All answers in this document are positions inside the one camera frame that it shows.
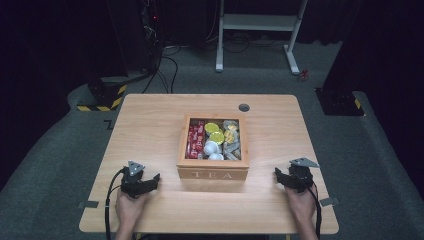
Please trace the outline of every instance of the yellow and black hazard tape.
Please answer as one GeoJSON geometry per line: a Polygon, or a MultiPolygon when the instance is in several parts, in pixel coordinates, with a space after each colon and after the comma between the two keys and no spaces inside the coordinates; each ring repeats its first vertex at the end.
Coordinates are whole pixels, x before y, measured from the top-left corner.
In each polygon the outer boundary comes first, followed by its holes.
{"type": "Polygon", "coordinates": [[[111,104],[109,105],[77,105],[78,110],[83,111],[83,112],[90,112],[90,111],[102,111],[102,112],[107,112],[107,111],[114,111],[118,108],[119,104],[122,101],[122,97],[124,95],[125,90],[127,89],[127,85],[123,85],[122,87],[119,88],[116,96],[114,96],[113,99],[110,99],[111,101],[113,101],[111,104]]]}

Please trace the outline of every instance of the wooden box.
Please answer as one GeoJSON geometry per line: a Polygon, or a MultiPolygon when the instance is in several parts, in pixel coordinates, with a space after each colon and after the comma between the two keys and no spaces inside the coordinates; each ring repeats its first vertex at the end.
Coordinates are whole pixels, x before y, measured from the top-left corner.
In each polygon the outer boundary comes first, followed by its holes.
{"type": "Polygon", "coordinates": [[[177,162],[177,170],[180,178],[188,178],[188,179],[216,179],[216,180],[245,180],[247,177],[247,172],[249,169],[249,156],[248,156],[248,146],[247,146],[247,136],[246,136],[246,123],[243,115],[238,114],[207,114],[207,113],[196,113],[196,114],[186,114],[184,117],[184,123],[181,131],[181,140],[178,154],[178,162],[177,162]],[[227,137],[224,137],[225,140],[221,145],[222,155],[225,156],[224,160],[210,160],[208,159],[208,155],[204,149],[202,149],[202,158],[201,159],[193,159],[193,155],[190,155],[190,151],[192,150],[189,146],[193,146],[191,140],[192,136],[189,136],[190,126],[195,126],[196,124],[200,124],[199,121],[204,121],[204,133],[201,135],[201,142],[203,144],[202,147],[207,143],[208,138],[212,138],[211,136],[214,133],[207,132],[206,129],[208,123],[215,123],[220,127],[223,133],[227,135],[227,130],[224,128],[223,124],[226,121],[237,123],[237,134],[238,138],[234,140],[231,144],[231,138],[227,142],[227,137]],[[239,148],[233,151],[234,154],[228,154],[228,157],[234,159],[236,155],[239,160],[229,160],[227,155],[225,154],[224,146],[235,146],[238,140],[239,148]]]}

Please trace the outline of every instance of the gray carpet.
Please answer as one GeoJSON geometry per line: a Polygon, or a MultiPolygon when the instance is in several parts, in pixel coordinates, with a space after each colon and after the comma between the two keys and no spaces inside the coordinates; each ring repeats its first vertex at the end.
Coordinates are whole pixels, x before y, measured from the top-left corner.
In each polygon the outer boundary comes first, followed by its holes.
{"type": "MultiPolygon", "coordinates": [[[[340,231],[322,239],[424,239],[424,204],[398,162],[364,93],[355,92],[366,116],[325,116],[314,93],[322,87],[340,44],[296,44],[300,69],[310,79],[291,75],[281,45],[251,46],[241,53],[224,52],[224,72],[215,72],[215,51],[182,48],[170,56],[179,71],[174,93],[292,94],[300,103],[322,166],[340,231]]],[[[227,43],[237,51],[243,46],[227,43]]],[[[178,48],[170,48],[170,55],[178,48]]],[[[175,71],[172,61],[160,67],[168,89],[175,71]]],[[[128,85],[125,94],[141,93],[148,79],[128,85]]],[[[69,94],[72,109],[27,154],[0,194],[0,239],[104,239],[104,234],[79,230],[92,183],[111,130],[105,120],[119,113],[80,112],[76,105],[85,91],[69,94]]],[[[166,93],[156,76],[146,93],[166,93]]],[[[270,239],[284,239],[281,235],[270,239]]]]}

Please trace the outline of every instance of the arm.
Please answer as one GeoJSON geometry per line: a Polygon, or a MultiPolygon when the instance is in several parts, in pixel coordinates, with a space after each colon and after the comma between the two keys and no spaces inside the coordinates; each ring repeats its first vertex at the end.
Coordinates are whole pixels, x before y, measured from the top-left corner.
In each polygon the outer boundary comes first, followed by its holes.
{"type": "Polygon", "coordinates": [[[140,218],[148,193],[133,199],[128,194],[118,190],[115,210],[119,219],[119,227],[115,240],[129,240],[134,232],[135,224],[140,218]]]}
{"type": "MultiPolygon", "coordinates": [[[[291,188],[285,187],[285,189],[289,197],[290,210],[293,213],[300,239],[318,240],[314,223],[312,222],[316,207],[314,198],[308,191],[297,193],[291,188]]],[[[316,194],[315,185],[312,186],[311,190],[316,194]]]]}

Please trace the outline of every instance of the wooden table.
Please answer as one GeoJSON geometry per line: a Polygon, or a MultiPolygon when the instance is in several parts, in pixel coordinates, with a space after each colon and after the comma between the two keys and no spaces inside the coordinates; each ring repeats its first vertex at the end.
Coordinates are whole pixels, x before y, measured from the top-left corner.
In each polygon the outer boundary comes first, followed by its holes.
{"type": "MultiPolygon", "coordinates": [[[[125,97],[80,229],[104,232],[104,204],[112,177],[128,160],[146,166],[144,180],[161,174],[151,192],[136,231],[143,233],[296,233],[284,187],[274,168],[289,160],[317,161],[296,97],[291,95],[129,94],[125,97]],[[239,105],[250,106],[241,112],[239,105]],[[250,169],[246,181],[180,179],[176,163],[184,114],[219,112],[244,114],[250,169]]],[[[328,197],[320,169],[311,168],[320,199],[328,197]]],[[[112,231],[119,225],[113,206],[112,231]]],[[[323,234],[338,231],[332,206],[322,208],[323,234]]]]}

